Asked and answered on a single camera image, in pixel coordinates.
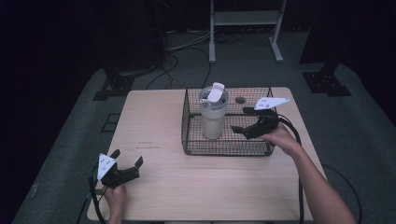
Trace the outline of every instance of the human hand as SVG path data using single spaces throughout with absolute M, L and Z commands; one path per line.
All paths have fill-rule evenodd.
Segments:
M 301 145 L 294 139 L 294 137 L 291 136 L 285 125 L 280 122 L 273 132 L 264 134 L 259 138 L 279 146 L 286 154 L 290 156 L 292 156 L 293 152 L 302 148 Z
M 103 186 L 102 191 L 110 207 L 110 218 L 107 223 L 121 223 L 126 207 L 126 188 L 120 185 L 113 188 Z

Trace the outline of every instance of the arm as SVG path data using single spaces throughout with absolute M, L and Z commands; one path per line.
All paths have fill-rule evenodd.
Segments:
M 124 185 L 120 185 L 112 188 L 107 188 L 105 191 L 105 198 L 108 206 L 110 207 L 110 218 L 107 224 L 121 224 L 122 217 L 126 206 L 126 188 Z
M 309 209 L 317 223 L 356 223 L 343 199 L 283 124 L 279 124 L 275 131 L 263 135 L 262 138 L 282 148 L 294 160 Z

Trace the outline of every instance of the wooden table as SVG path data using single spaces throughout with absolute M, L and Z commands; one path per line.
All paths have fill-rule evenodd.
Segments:
M 300 112 L 289 97 L 277 112 L 291 120 L 303 146 L 323 173 Z M 291 157 L 278 147 L 269 158 L 188 156 L 181 145 L 185 90 L 131 91 L 108 155 L 120 149 L 119 169 L 143 156 L 140 177 L 126 184 L 126 220 L 264 221 L 298 220 L 298 174 Z M 106 200 L 100 202 L 108 218 Z M 93 205 L 88 218 L 97 220 Z M 305 220 L 312 216 L 305 201 Z

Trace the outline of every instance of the blender cup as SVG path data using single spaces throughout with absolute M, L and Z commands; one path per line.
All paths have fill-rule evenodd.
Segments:
M 206 87 L 199 93 L 203 133 L 207 139 L 218 139 L 222 134 L 229 100 L 228 92 L 223 88 L 222 84 L 214 83 L 213 86 Z

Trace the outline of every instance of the white marker tag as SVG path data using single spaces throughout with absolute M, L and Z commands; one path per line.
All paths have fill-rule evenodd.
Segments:
M 224 85 L 218 82 L 213 83 L 212 90 L 210 91 L 209 95 L 207 96 L 207 99 L 215 103 L 217 102 L 220 98 L 221 95 L 224 91 Z
M 289 98 L 273 98 L 273 97 L 262 97 L 254 106 L 255 110 L 271 109 L 277 105 L 285 104 L 290 101 Z
M 105 154 L 100 154 L 99 156 L 99 167 L 98 167 L 98 179 L 102 179 L 107 172 L 116 163 L 116 159 L 113 159 Z

